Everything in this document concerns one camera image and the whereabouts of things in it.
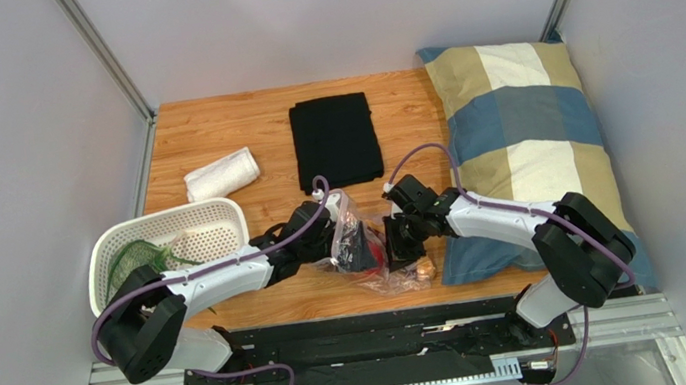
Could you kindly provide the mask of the clear zip top bag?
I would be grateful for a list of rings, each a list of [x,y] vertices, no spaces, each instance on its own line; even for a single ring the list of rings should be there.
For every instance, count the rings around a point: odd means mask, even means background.
[[[326,208],[335,229],[327,243],[327,256],[315,262],[314,269],[383,296],[429,289],[436,269],[427,256],[399,270],[390,270],[382,217],[367,216],[340,189],[330,192]]]

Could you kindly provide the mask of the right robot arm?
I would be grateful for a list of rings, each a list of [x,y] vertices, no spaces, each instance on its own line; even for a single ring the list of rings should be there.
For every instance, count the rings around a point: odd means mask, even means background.
[[[575,307],[600,308],[622,279],[635,281],[635,244],[583,194],[515,202],[453,187],[436,193],[406,175],[383,197],[393,207],[386,233],[396,260],[432,236],[487,238],[539,254],[547,276],[521,292],[513,311],[529,326],[545,327]]]

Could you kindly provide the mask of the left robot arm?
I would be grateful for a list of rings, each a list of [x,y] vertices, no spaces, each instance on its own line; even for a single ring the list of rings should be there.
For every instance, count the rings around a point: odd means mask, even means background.
[[[94,323],[96,356],[133,385],[162,370],[218,372],[233,355],[230,340],[220,329],[192,329],[186,321],[221,301],[292,278],[305,264],[326,261],[347,200],[335,189],[321,202],[304,202],[272,232],[197,267],[161,274],[148,265],[133,270]]]

